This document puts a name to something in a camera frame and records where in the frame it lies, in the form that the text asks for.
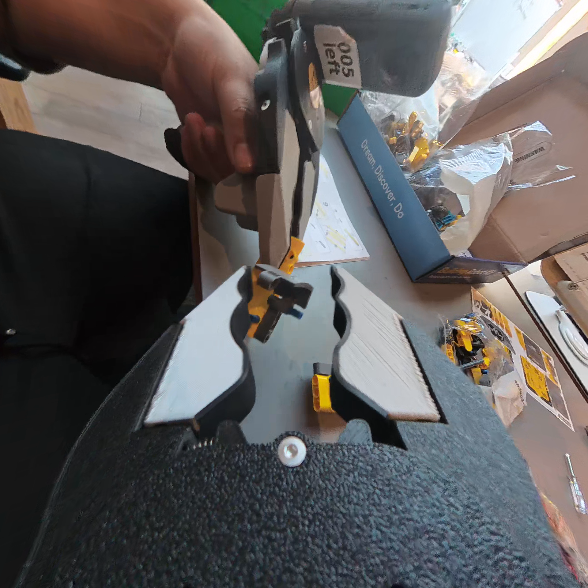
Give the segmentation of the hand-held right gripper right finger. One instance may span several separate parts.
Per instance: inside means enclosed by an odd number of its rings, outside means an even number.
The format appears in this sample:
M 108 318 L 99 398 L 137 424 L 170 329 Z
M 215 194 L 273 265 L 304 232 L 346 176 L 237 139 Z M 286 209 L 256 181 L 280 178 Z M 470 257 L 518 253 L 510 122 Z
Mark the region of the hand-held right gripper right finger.
M 405 445 L 398 422 L 439 423 L 430 385 L 402 316 L 344 268 L 330 267 L 334 328 L 330 401 L 347 423 L 367 423 L 371 438 Z

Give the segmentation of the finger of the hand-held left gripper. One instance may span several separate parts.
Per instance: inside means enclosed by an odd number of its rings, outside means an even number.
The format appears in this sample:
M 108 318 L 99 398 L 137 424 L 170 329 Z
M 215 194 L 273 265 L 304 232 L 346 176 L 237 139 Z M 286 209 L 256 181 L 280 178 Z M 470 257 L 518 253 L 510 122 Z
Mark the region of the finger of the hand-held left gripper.
M 282 166 L 278 173 L 257 178 L 257 221 L 261 264 L 279 268 L 290 249 L 293 196 L 298 179 L 296 125 L 285 113 Z
M 320 152 L 300 161 L 295 187 L 295 238 L 303 240 L 318 188 Z

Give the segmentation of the yellow panel with curved grey panel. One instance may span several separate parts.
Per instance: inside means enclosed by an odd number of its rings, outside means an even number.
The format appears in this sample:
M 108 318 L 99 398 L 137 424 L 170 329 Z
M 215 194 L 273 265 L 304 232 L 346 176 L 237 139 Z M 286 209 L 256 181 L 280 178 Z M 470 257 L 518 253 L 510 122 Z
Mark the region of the yellow panel with curved grey panel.
M 266 343 L 282 315 L 301 319 L 313 292 L 309 283 L 298 282 L 292 272 L 303 242 L 291 238 L 290 250 L 279 268 L 258 262 L 251 271 L 252 298 L 248 309 L 251 325 L 247 335 Z

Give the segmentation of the yellow panel with grey beam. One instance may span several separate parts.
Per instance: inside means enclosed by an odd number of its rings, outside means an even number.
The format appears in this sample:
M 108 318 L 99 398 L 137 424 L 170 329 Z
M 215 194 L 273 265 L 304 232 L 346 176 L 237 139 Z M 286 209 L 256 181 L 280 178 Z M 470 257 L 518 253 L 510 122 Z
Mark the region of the yellow panel with grey beam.
M 312 401 L 316 413 L 335 414 L 330 396 L 330 378 L 332 365 L 322 362 L 313 364 Z

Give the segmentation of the person's left forearm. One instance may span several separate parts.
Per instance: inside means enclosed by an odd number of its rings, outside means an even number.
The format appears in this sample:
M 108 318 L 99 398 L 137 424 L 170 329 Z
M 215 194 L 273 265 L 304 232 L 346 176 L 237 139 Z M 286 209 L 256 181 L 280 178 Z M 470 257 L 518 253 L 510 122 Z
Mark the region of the person's left forearm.
M 1 53 L 42 74 L 74 66 L 162 89 L 180 32 L 216 23 L 203 1 L 1 1 Z

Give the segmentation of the open instruction booklet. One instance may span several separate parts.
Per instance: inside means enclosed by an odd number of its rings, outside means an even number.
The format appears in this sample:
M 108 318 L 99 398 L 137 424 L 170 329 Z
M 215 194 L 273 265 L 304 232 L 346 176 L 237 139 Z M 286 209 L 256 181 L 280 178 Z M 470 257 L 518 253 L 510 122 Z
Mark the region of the open instruction booklet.
M 297 268 L 367 261 L 370 255 L 343 206 L 333 174 L 320 156 L 318 187 Z

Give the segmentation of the blue cardboard kit box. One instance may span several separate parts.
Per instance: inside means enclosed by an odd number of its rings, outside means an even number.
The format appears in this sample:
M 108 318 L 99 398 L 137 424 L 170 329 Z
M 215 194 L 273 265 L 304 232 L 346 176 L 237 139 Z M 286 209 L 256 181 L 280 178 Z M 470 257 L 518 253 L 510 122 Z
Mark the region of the blue cardboard kit box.
M 339 134 L 386 232 L 413 283 L 494 283 L 525 263 L 453 256 L 422 207 L 359 93 L 337 122 Z

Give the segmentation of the small clear bag yellow parts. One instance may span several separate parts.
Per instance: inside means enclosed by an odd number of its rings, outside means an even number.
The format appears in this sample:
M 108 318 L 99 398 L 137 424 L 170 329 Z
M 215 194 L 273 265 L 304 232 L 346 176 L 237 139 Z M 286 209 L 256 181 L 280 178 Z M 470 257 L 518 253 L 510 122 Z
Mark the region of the small clear bag yellow parts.
M 452 321 L 441 317 L 440 347 L 509 428 L 526 406 L 526 389 L 507 334 L 476 313 Z

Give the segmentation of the large clear bag of parts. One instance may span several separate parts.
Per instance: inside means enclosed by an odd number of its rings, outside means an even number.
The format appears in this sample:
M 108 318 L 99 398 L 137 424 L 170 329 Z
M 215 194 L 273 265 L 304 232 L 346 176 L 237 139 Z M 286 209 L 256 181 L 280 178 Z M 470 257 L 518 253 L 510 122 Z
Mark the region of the large clear bag of parts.
M 417 98 L 362 91 L 360 100 L 438 233 L 464 216 L 450 208 L 437 156 L 469 117 L 471 100 L 431 89 Z

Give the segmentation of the sticker sheet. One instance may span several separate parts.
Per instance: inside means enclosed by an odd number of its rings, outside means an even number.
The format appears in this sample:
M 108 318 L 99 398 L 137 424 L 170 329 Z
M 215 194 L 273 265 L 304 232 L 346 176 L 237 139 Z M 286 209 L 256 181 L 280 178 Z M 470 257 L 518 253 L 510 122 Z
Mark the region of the sticker sheet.
M 526 393 L 574 431 L 553 357 L 476 289 L 472 289 L 472 308 L 509 349 Z

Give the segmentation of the person's black trousers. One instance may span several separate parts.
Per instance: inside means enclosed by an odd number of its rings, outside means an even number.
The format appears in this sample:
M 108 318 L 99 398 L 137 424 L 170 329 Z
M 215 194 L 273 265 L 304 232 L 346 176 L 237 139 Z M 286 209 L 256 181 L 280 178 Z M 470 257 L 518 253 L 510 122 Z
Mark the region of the person's black trousers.
M 191 283 L 186 180 L 1 131 L 1 587 L 81 431 Z

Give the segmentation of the white monitor stand base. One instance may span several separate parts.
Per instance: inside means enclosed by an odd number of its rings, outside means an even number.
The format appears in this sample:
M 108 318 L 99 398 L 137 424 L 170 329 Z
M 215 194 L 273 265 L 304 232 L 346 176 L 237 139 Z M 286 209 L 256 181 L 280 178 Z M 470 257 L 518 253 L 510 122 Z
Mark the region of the white monitor stand base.
M 526 301 L 548 333 L 553 345 L 571 366 L 587 370 L 587 338 L 554 298 L 527 290 Z

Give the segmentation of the pale document stand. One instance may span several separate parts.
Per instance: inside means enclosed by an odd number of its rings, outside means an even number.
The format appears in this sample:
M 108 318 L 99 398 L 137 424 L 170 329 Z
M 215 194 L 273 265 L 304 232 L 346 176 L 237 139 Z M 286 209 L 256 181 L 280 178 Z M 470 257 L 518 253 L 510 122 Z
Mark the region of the pale document stand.
M 548 249 L 540 262 L 543 278 L 570 314 L 587 321 L 587 243 Z

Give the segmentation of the brown cardboard box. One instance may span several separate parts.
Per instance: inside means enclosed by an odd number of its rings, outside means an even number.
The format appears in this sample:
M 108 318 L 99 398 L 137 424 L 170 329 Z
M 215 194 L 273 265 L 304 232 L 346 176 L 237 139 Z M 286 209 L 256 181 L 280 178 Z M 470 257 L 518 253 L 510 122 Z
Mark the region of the brown cardboard box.
M 587 235 L 587 34 L 496 86 L 452 144 L 473 143 L 540 121 L 553 136 L 553 164 L 574 177 L 516 190 L 490 214 L 469 250 L 475 258 L 528 263 Z

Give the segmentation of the clear handled screwdriver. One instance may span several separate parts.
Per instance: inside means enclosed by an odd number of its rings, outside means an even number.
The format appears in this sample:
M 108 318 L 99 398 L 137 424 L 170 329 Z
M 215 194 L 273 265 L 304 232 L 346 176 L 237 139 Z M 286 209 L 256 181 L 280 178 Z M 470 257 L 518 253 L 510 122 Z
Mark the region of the clear handled screwdriver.
M 577 480 L 577 477 L 576 477 L 576 474 L 575 474 L 575 471 L 574 471 L 574 468 L 573 468 L 573 465 L 571 462 L 570 454 L 565 453 L 564 458 L 566 461 L 568 481 L 569 481 L 570 492 L 571 492 L 571 497 L 572 497 L 574 507 L 575 507 L 577 513 L 587 516 L 587 503 L 584 498 L 584 494 L 582 492 L 582 489 L 579 486 L 579 483 L 578 483 L 578 480 Z

